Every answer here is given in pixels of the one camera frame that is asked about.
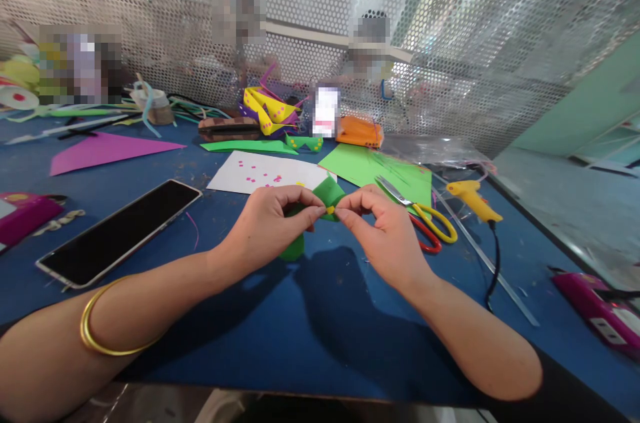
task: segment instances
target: white paper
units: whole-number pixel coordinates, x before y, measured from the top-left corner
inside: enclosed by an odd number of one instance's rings
[[[335,174],[329,174],[337,180]],[[326,178],[327,170],[312,163],[234,151],[207,189],[251,194],[259,187],[301,185],[313,191]]]

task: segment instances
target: perforated metal screen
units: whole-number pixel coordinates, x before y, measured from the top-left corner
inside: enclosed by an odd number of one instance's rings
[[[119,23],[123,54],[154,86],[233,105],[243,75],[278,60],[276,76],[304,94],[343,88],[343,111],[387,132],[462,135],[495,155],[640,26],[640,0],[261,0],[268,19],[350,36],[357,18],[386,15],[389,42],[411,63],[370,79],[345,72],[345,51],[267,34],[238,45],[223,22],[233,0],[0,0],[1,16],[33,24]],[[14,49],[0,29],[0,51]],[[380,76],[387,78],[386,101]]]

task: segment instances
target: red scissors handle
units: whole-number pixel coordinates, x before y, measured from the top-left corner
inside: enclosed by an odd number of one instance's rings
[[[442,250],[442,243],[440,242],[440,240],[438,240],[437,236],[433,234],[431,230],[427,228],[419,218],[416,218],[411,213],[409,213],[409,217],[411,218],[413,224],[416,225],[418,229],[422,231],[427,238],[429,238],[431,244],[433,244],[433,247],[431,247],[425,245],[423,242],[419,242],[420,249],[425,253],[438,254]]]

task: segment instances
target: gold bangle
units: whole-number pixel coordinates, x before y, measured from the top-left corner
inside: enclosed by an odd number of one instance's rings
[[[109,355],[109,356],[128,356],[128,355],[132,355],[135,353],[139,353],[143,350],[146,350],[149,346],[156,343],[164,335],[164,334],[160,335],[151,343],[145,344],[140,348],[136,348],[134,350],[126,350],[126,351],[110,350],[109,348],[105,348],[104,346],[102,346],[101,344],[99,344],[93,339],[93,336],[91,335],[91,331],[89,330],[89,318],[91,317],[91,310],[93,309],[93,306],[95,305],[96,301],[104,294],[105,291],[107,291],[111,286],[115,285],[116,283],[119,283],[125,278],[128,278],[129,276],[131,275],[123,276],[122,278],[115,280],[114,282],[111,282],[106,286],[103,286],[95,295],[93,295],[93,298],[91,298],[89,300],[89,303],[87,303],[87,305],[85,306],[85,310],[82,312],[82,318],[80,319],[80,338],[82,339],[82,342],[84,343],[84,345],[90,350],[93,350],[105,355]]]

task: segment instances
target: hand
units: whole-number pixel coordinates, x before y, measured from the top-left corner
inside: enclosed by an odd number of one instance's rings
[[[285,218],[296,203],[307,207]],[[240,280],[277,258],[305,230],[313,231],[313,224],[326,212],[320,198],[302,186],[258,188],[227,237],[214,248],[216,257],[231,258],[241,272]]]
[[[370,213],[376,218],[373,226],[361,217]],[[360,242],[378,274],[399,292],[439,281],[420,250],[406,208],[393,203],[376,185],[346,195],[335,214]]]

